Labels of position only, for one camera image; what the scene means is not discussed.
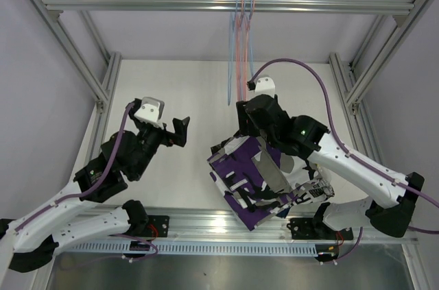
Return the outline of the pink hanger with newsprint trousers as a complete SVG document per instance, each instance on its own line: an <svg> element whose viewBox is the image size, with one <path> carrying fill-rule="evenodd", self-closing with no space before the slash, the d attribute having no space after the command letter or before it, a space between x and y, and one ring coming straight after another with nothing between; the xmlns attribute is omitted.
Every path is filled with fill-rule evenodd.
<svg viewBox="0 0 439 290"><path fill-rule="evenodd" d="M246 100L246 82L248 75L248 15L246 12L247 0L241 0L241 16L240 16L240 67L241 67L241 99Z"/></svg>

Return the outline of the purple camouflage trousers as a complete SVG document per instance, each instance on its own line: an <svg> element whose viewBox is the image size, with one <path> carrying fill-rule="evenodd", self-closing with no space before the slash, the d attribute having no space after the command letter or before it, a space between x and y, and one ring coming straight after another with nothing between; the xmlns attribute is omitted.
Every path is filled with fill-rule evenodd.
<svg viewBox="0 0 439 290"><path fill-rule="evenodd" d="M261 137L232 136L211 148L210 176L235 216L253 231L294 207L294 185L307 160L288 156Z"/></svg>

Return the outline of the pink hanger with camouflage trousers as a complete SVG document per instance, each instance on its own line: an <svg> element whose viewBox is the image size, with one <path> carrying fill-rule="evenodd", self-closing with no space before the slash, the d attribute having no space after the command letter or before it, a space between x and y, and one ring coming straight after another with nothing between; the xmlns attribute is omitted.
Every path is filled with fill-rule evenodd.
<svg viewBox="0 0 439 290"><path fill-rule="evenodd" d="M244 90L244 7L245 1L239 0L239 11L236 11L235 17L235 57L236 57L236 76L237 76L237 96L239 101L245 97Z"/></svg>

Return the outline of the light blue wire hanger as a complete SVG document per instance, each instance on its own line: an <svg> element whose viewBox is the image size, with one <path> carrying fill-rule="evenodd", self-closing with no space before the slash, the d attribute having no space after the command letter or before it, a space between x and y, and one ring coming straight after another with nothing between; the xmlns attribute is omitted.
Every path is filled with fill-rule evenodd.
<svg viewBox="0 0 439 290"><path fill-rule="evenodd" d="M235 84L237 85L236 76L236 57L235 57L235 17L236 11L239 11L239 0L235 0L235 9L229 15L228 25L228 68L227 68L227 105L231 105L232 101L232 80L235 76Z"/></svg>

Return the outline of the blue hanger with black trousers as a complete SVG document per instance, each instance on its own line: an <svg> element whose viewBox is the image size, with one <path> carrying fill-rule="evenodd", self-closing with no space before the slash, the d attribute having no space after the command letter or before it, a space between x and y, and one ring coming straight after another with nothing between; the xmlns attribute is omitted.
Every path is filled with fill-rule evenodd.
<svg viewBox="0 0 439 290"><path fill-rule="evenodd" d="M253 50L252 50L252 32L251 32L251 20L254 14L254 0L247 0L246 12L248 15L248 68L250 76L254 75L253 65Z"/></svg>

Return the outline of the newsprint patterned trousers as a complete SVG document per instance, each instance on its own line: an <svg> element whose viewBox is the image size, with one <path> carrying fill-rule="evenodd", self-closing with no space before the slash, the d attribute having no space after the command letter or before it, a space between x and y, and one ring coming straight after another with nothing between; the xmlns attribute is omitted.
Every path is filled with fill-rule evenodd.
<svg viewBox="0 0 439 290"><path fill-rule="evenodd" d="M294 185L292 205L326 202L335 196L329 171L317 164L306 162L304 176Z"/></svg>

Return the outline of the navy blue denim trousers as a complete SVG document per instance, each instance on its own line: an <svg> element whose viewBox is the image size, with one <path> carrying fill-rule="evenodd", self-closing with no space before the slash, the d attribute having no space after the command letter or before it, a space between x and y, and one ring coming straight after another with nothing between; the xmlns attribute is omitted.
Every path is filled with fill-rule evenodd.
<svg viewBox="0 0 439 290"><path fill-rule="evenodd" d="M277 213L276 216L284 219L284 218L286 218L286 216L288 216L288 213L289 213L289 209L285 209L285 210L282 210L281 212Z"/></svg>

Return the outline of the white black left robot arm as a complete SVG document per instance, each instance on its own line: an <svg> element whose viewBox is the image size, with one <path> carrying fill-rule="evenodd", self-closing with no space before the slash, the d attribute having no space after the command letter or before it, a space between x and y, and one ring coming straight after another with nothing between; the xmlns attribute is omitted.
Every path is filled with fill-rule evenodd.
<svg viewBox="0 0 439 290"><path fill-rule="evenodd" d="M18 219L1 220L1 271L27 273L50 263L75 245L92 239L137 237L149 226L139 200L82 221L82 212L104 203L140 180L161 145L184 147L190 119L173 119L174 131L150 120L133 117L137 132L123 127L101 146L98 157L41 207Z"/></svg>

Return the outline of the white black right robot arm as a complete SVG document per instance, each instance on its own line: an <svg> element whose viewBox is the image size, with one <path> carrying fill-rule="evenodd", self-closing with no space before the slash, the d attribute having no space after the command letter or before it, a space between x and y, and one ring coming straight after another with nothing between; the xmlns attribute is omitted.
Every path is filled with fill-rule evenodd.
<svg viewBox="0 0 439 290"><path fill-rule="evenodd" d="M257 95L236 104L239 131L261 136L269 146L338 174L367 194L343 204L322 204L312 229L320 238L336 230L372 226L401 238L410 226L424 177L393 171L352 149L333 130L307 115L290 117L276 97Z"/></svg>

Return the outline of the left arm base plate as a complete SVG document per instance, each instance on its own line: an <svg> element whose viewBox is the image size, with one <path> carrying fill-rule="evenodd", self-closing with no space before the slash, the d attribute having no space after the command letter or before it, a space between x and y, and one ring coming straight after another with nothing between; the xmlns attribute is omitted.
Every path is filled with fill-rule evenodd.
<svg viewBox="0 0 439 290"><path fill-rule="evenodd" d="M148 223L141 232L142 237L167 238L169 232L169 220L167 215L150 215Z"/></svg>

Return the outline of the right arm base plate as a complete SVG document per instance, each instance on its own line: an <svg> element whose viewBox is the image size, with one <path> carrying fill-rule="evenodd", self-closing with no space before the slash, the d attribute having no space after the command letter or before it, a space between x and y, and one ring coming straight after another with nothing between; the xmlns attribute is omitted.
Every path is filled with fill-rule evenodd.
<svg viewBox="0 0 439 290"><path fill-rule="evenodd" d="M291 218L286 225L291 232L292 239L295 240L347 240L352 241L353 231L343 229L340 231L332 230L320 221L313 218L295 217Z"/></svg>

